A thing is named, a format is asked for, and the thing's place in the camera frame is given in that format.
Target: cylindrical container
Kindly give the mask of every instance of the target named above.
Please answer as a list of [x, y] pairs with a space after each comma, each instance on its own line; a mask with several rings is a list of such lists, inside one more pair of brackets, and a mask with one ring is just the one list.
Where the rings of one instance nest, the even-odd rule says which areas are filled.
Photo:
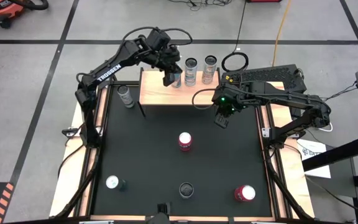
[[249, 202], [255, 197], [255, 189], [249, 185], [238, 187], [234, 191], [234, 198], [239, 202]]
[[189, 199], [194, 193], [193, 185], [189, 182], [184, 182], [179, 187], [179, 194], [183, 199]]
[[175, 81], [171, 84], [171, 86], [174, 88], [179, 88], [181, 86], [181, 73], [175, 73], [173, 75], [175, 76]]
[[191, 139], [191, 135], [189, 133], [181, 133], [179, 135], [179, 147], [183, 152], [190, 151], [190, 146], [193, 140]]
[[131, 93], [129, 92], [128, 86], [125, 85], [119, 86], [117, 92], [126, 107], [131, 108], [135, 105], [135, 102], [131, 97]]
[[111, 175], [106, 179], [106, 186], [110, 189], [123, 191], [127, 187], [127, 182], [125, 180], [118, 179], [115, 175]]
[[185, 62], [185, 85], [193, 86], [196, 84], [197, 60], [188, 58]]
[[218, 60], [215, 56], [209, 55], [204, 61], [203, 78], [201, 79], [204, 84], [211, 84], [216, 71], [216, 62]]

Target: wooden table frame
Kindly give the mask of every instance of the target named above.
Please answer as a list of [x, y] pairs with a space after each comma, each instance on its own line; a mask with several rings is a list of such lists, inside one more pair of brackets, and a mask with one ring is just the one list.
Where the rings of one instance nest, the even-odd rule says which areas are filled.
[[[128, 85], [138, 86], [139, 82], [115, 82], [115, 85]], [[283, 83], [271, 82], [273, 86], [279, 89], [283, 89]], [[106, 130], [107, 114], [109, 112], [109, 102], [112, 92], [111, 86], [99, 88], [98, 90], [98, 105], [95, 110], [95, 124], [101, 127], [101, 134]], [[289, 108], [280, 105], [268, 105], [261, 106], [255, 110], [259, 130], [261, 128], [268, 128], [270, 125], [281, 127], [291, 121]], [[79, 127], [82, 124], [81, 108], [77, 105], [75, 115], [73, 118], [72, 126]], [[82, 144], [80, 137], [74, 137], [71, 139], [66, 147], [65, 155], [69, 155], [78, 146]], [[287, 139], [285, 144], [298, 148], [295, 139]], [[50, 216], [54, 216], [59, 213], [67, 202], [71, 199], [75, 191], [77, 190], [79, 183], [83, 181], [87, 173], [93, 166], [94, 157], [96, 155], [96, 149], [85, 149], [83, 147], [70, 159], [66, 161], [66, 164], [62, 167], [60, 178], [58, 179], [55, 196], [53, 199]], [[302, 161], [299, 153], [294, 149], [284, 147], [274, 157], [272, 157], [272, 164], [278, 172], [280, 178], [286, 184], [287, 189], [293, 195], [295, 200], [301, 205], [304, 211], [314, 216], [313, 207], [311, 206], [310, 195], [308, 192], [308, 186], [306, 184], [305, 174], [303, 172]], [[71, 211], [70, 216], [88, 216], [90, 215], [91, 205], [93, 201], [94, 192], [94, 180], [88, 184], [86, 190], [83, 192], [77, 206]], [[272, 211], [272, 217], [234, 217], [235, 222], [272, 222], [277, 218], [297, 218], [296, 214], [287, 202], [284, 200], [283, 195], [277, 185], [268, 178], [268, 189], [270, 194], [270, 210]], [[144, 221], [146, 216], [130, 216], [130, 215], [91, 215], [92, 220], [115, 220], [115, 221]], [[193, 222], [228, 222], [228, 217], [170, 217], [171, 221], [175, 220], [188, 220]]]

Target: wheel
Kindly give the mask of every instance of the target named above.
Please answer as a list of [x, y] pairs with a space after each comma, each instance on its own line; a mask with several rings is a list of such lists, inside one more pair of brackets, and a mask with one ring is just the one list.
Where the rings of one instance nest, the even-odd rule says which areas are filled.
[[11, 28], [12, 22], [10, 19], [4, 19], [2, 21], [0, 21], [0, 26], [4, 29], [9, 29]]

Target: red vacuum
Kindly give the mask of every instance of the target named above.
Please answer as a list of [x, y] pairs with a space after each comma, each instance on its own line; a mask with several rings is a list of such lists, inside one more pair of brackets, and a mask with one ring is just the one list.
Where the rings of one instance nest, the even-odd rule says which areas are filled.
[[24, 9], [45, 10], [49, 7], [47, 0], [41, 0], [42, 4], [35, 4], [31, 0], [0, 0], [0, 26], [8, 29], [11, 21], [20, 16]]

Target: can lid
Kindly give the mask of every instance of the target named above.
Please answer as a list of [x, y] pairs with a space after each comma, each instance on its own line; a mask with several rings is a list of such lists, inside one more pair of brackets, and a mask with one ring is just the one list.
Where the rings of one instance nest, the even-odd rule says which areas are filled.
[[190, 68], [196, 67], [196, 66], [197, 66], [197, 60], [194, 59], [194, 58], [188, 58], [188, 59], [186, 60], [186, 66], [187, 66], [187, 67], [190, 67]]
[[127, 91], [128, 91], [128, 86], [125, 86], [125, 85], [121, 85], [121, 86], [119, 86], [118, 87], [118, 93], [120, 93], [120, 94], [125, 94], [125, 93], [127, 93]]
[[205, 58], [205, 63], [207, 63], [208, 65], [214, 65], [214, 64], [216, 64], [216, 61], [217, 61], [216, 57], [212, 56], [212, 55], [207, 56]]
[[118, 186], [118, 177], [115, 175], [111, 175], [106, 180], [106, 186], [110, 189], [115, 189]]
[[180, 193], [183, 195], [183, 196], [191, 196], [193, 194], [193, 186], [191, 183], [182, 183], [181, 186], [180, 186]]
[[189, 133], [181, 133], [179, 135], [179, 141], [183, 144], [187, 144], [191, 141], [191, 135]]
[[242, 188], [242, 196], [247, 200], [252, 200], [255, 197], [255, 189], [249, 185], [246, 185]]

